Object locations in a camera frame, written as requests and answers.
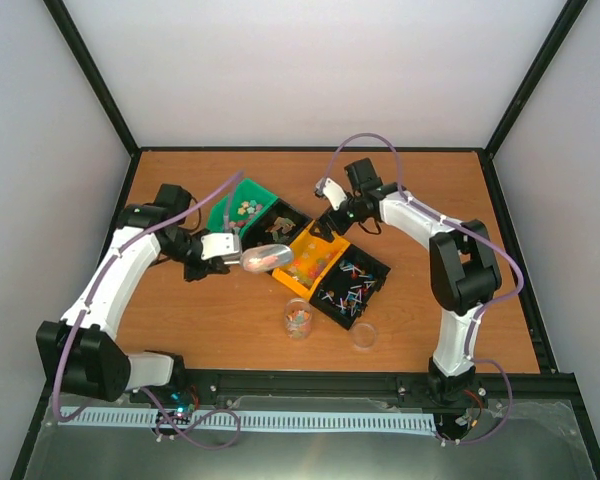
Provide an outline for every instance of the cup with colorful items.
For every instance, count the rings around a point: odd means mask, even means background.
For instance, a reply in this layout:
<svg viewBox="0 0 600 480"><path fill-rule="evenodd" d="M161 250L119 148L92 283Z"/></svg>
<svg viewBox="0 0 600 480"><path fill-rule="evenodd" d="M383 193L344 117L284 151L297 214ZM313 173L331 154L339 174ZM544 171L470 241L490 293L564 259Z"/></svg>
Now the cup with colorful items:
<svg viewBox="0 0 600 480"><path fill-rule="evenodd" d="M311 333L311 305L302 299L294 298L284 307L284 324L287 334L294 339L303 339Z"/></svg>

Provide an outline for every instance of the metal frame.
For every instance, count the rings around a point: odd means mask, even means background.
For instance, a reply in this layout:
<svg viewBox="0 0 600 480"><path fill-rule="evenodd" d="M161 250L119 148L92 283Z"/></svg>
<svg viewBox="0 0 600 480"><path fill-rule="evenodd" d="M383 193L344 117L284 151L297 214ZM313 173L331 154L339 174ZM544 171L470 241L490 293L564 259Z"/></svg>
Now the metal frame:
<svg viewBox="0 0 600 480"><path fill-rule="evenodd" d="M115 221L124 208L144 151L332 151L332 147L143 147L133 139L127 124L116 106L87 46L62 0L44 0L51 16L73 52L95 95L102 104L109 120L130 156L129 168L122 191L116 203L102 254L115 230ZM520 302L534 346L540 374L511 374L509 376L516 398L541 398L569 400L573 406L582 436L587 445L594 472L600 478L600 449L589 421L580 390L572 374L558 373L549 338L538 309L533 287L528 281L528 272L520 245L513 229L511 217L493 165L493 159L505 141L507 134L540 82L551 60L575 23L587 0L567 0L553 28L516 91L511 103L496 127L485 148L399 148L399 151L475 151L480 160L489 196L502 240L507 252L519 263L527 284L520 294ZM386 151L384 148L347 148L346 151ZM189 370L191 381L197 385L201 401L218 404L242 395L283 395L322 397L364 397L385 401L400 407L421 408L425 412L445 413L422 394L426 385L425 373L326 373L326 372L282 372L282 371L229 371ZM490 396L506 397L504 384L499 375L479 374L479 382ZM399 393L404 387L404 394ZM45 386L31 421L20 455L12 473L12 479L24 478L27 465L36 442L44 413L48 406L50 388Z"/></svg>

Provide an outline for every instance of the white wall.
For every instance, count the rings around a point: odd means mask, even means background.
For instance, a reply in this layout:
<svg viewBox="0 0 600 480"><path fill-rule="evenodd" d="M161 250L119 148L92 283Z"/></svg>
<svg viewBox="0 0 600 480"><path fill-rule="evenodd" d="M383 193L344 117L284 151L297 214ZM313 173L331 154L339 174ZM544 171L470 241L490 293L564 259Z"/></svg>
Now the white wall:
<svg viewBox="0 0 600 480"><path fill-rule="evenodd" d="M43 373L35 332L93 272L128 164L41 1L0 1L0 480Z"/></svg>
<svg viewBox="0 0 600 480"><path fill-rule="evenodd" d="M482 147L564 0L66 4L141 145Z"/></svg>
<svg viewBox="0 0 600 480"><path fill-rule="evenodd" d="M496 156L559 366L600 442L600 2L589 2Z"/></svg>

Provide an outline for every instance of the wooden table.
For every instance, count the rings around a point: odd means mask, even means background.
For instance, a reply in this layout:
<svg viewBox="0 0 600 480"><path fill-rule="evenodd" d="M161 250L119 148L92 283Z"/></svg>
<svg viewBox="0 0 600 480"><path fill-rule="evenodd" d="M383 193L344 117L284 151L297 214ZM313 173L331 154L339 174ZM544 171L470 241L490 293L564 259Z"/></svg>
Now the wooden table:
<svg viewBox="0 0 600 480"><path fill-rule="evenodd" d="M395 180L393 157L377 152L342 154L331 176L348 185L344 165L365 156L385 183ZM317 152L145 152L128 203L151 202L161 183L182 185L203 198L243 168L246 176L315 218L327 207L313 190L330 157ZM405 185L416 197L449 216L482 220L491 238L502 244L474 153L403 153L402 158ZM203 222L208 211L203 209ZM349 332L320 312L309 338L288 338L282 311L294 295L266 274L234 267L229 275L186 283L182 265L174 262L144 275L122 319L118 344L127 353L151 349L182 354L188 368L426 371L440 328L427 252L387 226L380 236L354 227L346 238L392 268L362 317L378 331L370 351L358 351ZM507 263L499 260L501 295L512 289L513 280ZM538 372L517 300L497 305L485 316L476 356L496 359L510 372Z"/></svg>

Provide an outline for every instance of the clear plastic cup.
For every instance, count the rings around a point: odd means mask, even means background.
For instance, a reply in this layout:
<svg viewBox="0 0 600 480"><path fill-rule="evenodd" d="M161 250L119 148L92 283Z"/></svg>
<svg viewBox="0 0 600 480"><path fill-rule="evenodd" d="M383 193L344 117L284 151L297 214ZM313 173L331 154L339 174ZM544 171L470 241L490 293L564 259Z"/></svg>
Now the clear plastic cup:
<svg viewBox="0 0 600 480"><path fill-rule="evenodd" d="M356 322L349 332L353 344L358 350L363 351L371 349L375 345L378 336L375 327L370 323Z"/></svg>
<svg viewBox="0 0 600 480"><path fill-rule="evenodd" d="M284 325L287 334L294 339L303 339L311 333L311 305L303 298L294 298L284 307Z"/></svg>

